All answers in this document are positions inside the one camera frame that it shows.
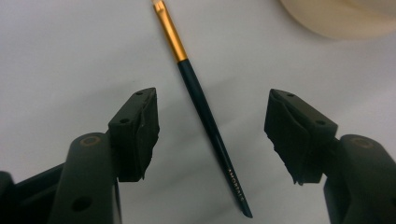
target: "brush bristles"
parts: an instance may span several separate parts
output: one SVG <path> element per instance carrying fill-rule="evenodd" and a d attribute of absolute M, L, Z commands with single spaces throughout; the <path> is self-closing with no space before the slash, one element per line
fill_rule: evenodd
<path fill-rule="evenodd" d="M 156 5 L 157 3 L 161 2 L 162 0 L 151 0 L 153 5 Z"/>

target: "white cup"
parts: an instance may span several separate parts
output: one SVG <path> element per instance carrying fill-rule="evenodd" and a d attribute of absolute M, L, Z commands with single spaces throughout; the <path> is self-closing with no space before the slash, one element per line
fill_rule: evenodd
<path fill-rule="evenodd" d="M 335 39 L 365 39 L 396 30 L 396 0 L 280 0 L 308 29 Z"/>

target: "gold ferrule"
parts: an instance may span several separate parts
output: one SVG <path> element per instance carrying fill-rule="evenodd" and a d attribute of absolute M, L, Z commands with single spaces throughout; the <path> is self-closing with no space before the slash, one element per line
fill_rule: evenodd
<path fill-rule="evenodd" d="M 165 3 L 163 1 L 156 1 L 156 3 L 154 3 L 154 10 L 160 19 L 161 25 L 165 31 L 166 39 L 169 43 L 169 46 L 171 47 L 177 63 L 187 59 L 186 51 L 181 44 L 175 25 L 172 23 Z"/>

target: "dark green brush handle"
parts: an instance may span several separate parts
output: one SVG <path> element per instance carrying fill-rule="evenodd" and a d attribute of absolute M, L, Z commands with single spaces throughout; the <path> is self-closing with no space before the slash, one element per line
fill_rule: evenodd
<path fill-rule="evenodd" d="M 187 90 L 189 91 L 192 102 L 195 105 L 195 109 L 204 124 L 207 135 L 209 136 L 210 142 L 217 154 L 220 166 L 224 172 L 227 182 L 235 196 L 238 204 L 245 216 L 252 217 L 248 202 L 245 198 L 242 187 L 236 177 L 235 170 L 231 164 L 230 157 L 228 156 L 227 149 L 221 139 L 218 126 L 216 125 L 213 115 L 210 112 L 209 105 L 207 104 L 204 92 L 202 91 L 201 85 L 199 84 L 198 78 L 192 69 L 189 59 L 185 59 L 177 63 L 178 69 L 183 76 L 184 83 L 186 84 Z"/>

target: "white table surface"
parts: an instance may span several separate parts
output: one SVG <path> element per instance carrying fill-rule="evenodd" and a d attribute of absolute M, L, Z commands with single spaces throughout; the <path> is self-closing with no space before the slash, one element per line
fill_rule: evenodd
<path fill-rule="evenodd" d="M 146 179 L 120 185 L 123 223 L 330 223 L 325 177 L 293 185 L 262 130 L 272 88 L 396 158 L 396 34 L 331 40 L 276 0 L 166 3 L 254 218 L 233 201 L 149 0 L 1 3 L 0 170 L 20 182 L 64 162 L 149 87 L 160 138 Z"/>

